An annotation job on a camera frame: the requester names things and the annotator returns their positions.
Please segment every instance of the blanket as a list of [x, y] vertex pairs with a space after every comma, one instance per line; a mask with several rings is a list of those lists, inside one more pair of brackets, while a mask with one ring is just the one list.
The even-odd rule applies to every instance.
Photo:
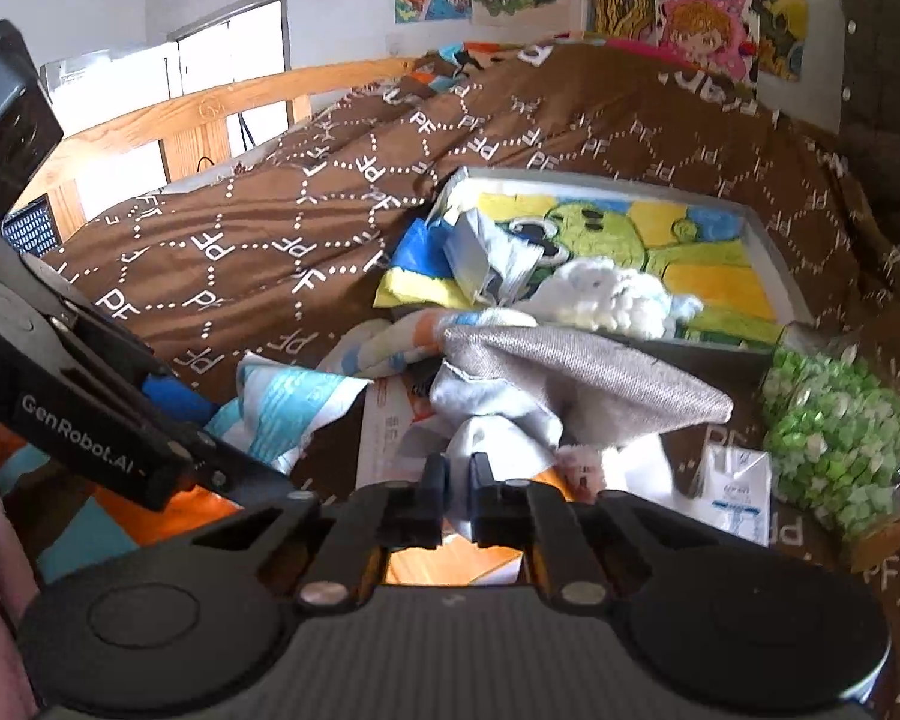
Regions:
[[[702, 71], [594, 42], [482, 47], [481, 70], [454, 56], [428, 55], [403, 79], [353, 90], [247, 172], [115, 206], [47, 261], [223, 403], [247, 351], [312, 367], [350, 328], [386, 315], [371, 306], [389, 254], [458, 167], [570, 170], [751, 206], [821, 331], [855, 330], [900, 379], [900, 250], [826, 135]], [[762, 437], [751, 389], [709, 383], [734, 396], [733, 419], [664, 437], [682, 483], [705, 440], [756, 446]], [[346, 496], [359, 420], [353, 410], [317, 432], [295, 483]], [[95, 495], [44, 464], [19, 479], [7, 510], [34, 555]], [[812, 518], [783, 505], [770, 538], [807, 560], [837, 560]], [[865, 580], [895, 638], [895, 667], [874, 701], [879, 716], [893, 709], [900, 720], [900, 554]]]

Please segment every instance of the gray fabric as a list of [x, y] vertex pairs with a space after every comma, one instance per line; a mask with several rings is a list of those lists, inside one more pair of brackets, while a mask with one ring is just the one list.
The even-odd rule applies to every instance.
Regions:
[[451, 327], [451, 365], [505, 379], [563, 420], [573, 442], [612, 446], [730, 419], [733, 401], [666, 362], [565, 327]]
[[505, 233], [479, 208], [471, 208], [451, 228], [443, 253], [466, 299], [509, 306], [530, 281], [543, 247]]

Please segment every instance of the gray tray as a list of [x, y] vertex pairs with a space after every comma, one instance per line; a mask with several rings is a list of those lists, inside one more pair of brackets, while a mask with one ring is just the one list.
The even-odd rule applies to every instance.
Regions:
[[[581, 200], [643, 200], [678, 202], [703, 208], [713, 208], [737, 215], [743, 222], [740, 240], [751, 261], [775, 319], [780, 325], [794, 322], [811, 323], [812, 317], [800, 293], [797, 282], [787, 269], [779, 250], [770, 240], [754, 209], [746, 205], [717, 199], [705, 194], [668, 187], [641, 184], [635, 181], [615, 181], [592, 175], [568, 172], [540, 172], [539, 170], [495, 170], [462, 167], [447, 181], [430, 213], [430, 220], [443, 215], [454, 223], [458, 214], [474, 207], [481, 194], [553, 194], [572, 196]], [[706, 341], [687, 341], [683, 338], [662, 338], [659, 341], [639, 341], [617, 333], [605, 333], [615, 341], [626, 343], [658, 359], [698, 375], [710, 378], [725, 372], [727, 365], [735, 368], [735, 378], [759, 381], [765, 371], [770, 351], [763, 348], [730, 346]]]

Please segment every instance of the wooden bed frame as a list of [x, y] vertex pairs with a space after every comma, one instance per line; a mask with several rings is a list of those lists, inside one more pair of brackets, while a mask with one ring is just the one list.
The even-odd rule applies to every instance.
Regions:
[[231, 158], [226, 117], [273, 103], [287, 103], [292, 124], [312, 115], [310, 96], [403, 76], [415, 59], [394, 57], [290, 70], [226, 84], [157, 103], [65, 138], [13, 206], [21, 208], [46, 194], [66, 241], [86, 223], [77, 177], [95, 160], [117, 156], [158, 141], [167, 180], [197, 172], [202, 157], [215, 164]]

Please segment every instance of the white plush toy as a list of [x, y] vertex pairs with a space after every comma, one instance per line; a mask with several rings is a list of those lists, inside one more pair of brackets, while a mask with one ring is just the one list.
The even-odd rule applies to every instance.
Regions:
[[589, 257], [558, 268], [514, 308], [581, 330], [664, 338], [674, 335], [678, 319], [696, 316], [703, 303], [693, 295], [670, 295], [656, 276], [618, 268], [607, 257]]

